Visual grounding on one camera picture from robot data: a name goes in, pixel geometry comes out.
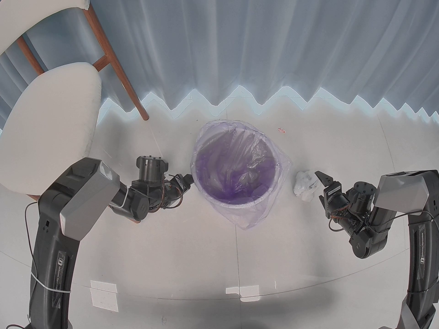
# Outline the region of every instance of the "white cushion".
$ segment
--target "white cushion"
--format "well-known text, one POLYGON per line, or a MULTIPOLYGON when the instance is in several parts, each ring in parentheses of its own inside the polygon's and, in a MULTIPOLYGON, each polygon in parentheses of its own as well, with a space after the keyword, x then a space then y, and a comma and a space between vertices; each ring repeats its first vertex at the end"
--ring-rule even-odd
POLYGON ((101 104, 101 77, 89 63, 52 69, 18 99, 0 135, 0 183, 41 195, 88 156, 101 104))
POLYGON ((88 10, 90 0, 1 0, 0 54, 42 19, 66 8, 88 10))

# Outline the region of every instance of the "white tile floor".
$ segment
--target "white tile floor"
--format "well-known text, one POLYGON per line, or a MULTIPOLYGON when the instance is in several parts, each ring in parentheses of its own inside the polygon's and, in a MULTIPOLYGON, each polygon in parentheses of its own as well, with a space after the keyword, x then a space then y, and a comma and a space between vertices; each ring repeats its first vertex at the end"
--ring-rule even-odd
MULTIPOLYGON (((199 129, 218 118, 255 125, 294 167, 269 216, 247 231, 214 211, 196 187, 178 209, 138 225, 107 209, 80 246, 69 315, 74 327, 396 327, 408 280, 407 221, 397 219, 385 249, 360 260, 345 233, 328 229, 317 198, 304 203, 293 195, 294 177, 319 169, 347 189, 357 180, 376 185, 395 170, 438 169, 439 124, 385 102, 375 109, 361 99, 345 105, 324 90, 308 104, 282 90, 264 107, 245 91, 234 95, 211 107, 191 94, 177 118, 148 100, 148 122, 111 105, 102 111, 91 156, 128 184, 137 178, 140 155, 164 157, 171 174, 189 173, 199 129), (117 284, 118 312, 92 306, 91 280, 117 284), (241 288, 244 298, 230 288, 241 288)), ((27 322, 31 258, 23 218, 29 198, 0 187, 0 201, 1 327, 27 322)), ((32 241, 37 218, 33 206, 32 241)))

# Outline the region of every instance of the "purple trash bag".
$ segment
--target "purple trash bag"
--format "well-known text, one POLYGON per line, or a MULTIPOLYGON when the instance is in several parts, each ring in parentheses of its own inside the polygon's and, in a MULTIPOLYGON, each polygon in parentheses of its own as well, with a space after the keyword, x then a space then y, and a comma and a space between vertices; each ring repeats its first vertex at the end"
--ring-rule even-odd
POLYGON ((201 128, 190 164, 205 199, 242 229, 268 215, 290 167, 288 156, 265 134, 228 120, 201 128))

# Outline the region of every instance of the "curtain fold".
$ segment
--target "curtain fold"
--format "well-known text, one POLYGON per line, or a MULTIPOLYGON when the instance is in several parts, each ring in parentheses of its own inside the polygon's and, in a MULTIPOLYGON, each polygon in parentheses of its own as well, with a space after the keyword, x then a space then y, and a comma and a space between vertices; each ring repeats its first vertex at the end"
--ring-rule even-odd
MULTIPOLYGON (((196 89, 213 105, 238 85, 258 103, 282 86, 306 101, 323 87, 350 103, 382 98, 439 108, 439 0, 91 0, 140 99, 170 109, 196 89)), ((43 67, 103 55, 80 9, 27 32, 43 67)), ((0 127, 36 74, 18 47, 0 56, 0 127)), ((110 66, 102 100, 133 104, 110 66)))

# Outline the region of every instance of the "chair backrest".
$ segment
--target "chair backrest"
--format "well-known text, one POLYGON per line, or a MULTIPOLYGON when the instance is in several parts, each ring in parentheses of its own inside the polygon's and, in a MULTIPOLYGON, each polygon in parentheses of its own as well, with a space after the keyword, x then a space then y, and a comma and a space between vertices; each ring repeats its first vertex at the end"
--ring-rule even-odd
POLYGON ((0 54, 29 28, 66 8, 87 10, 90 0, 1 0, 0 54))

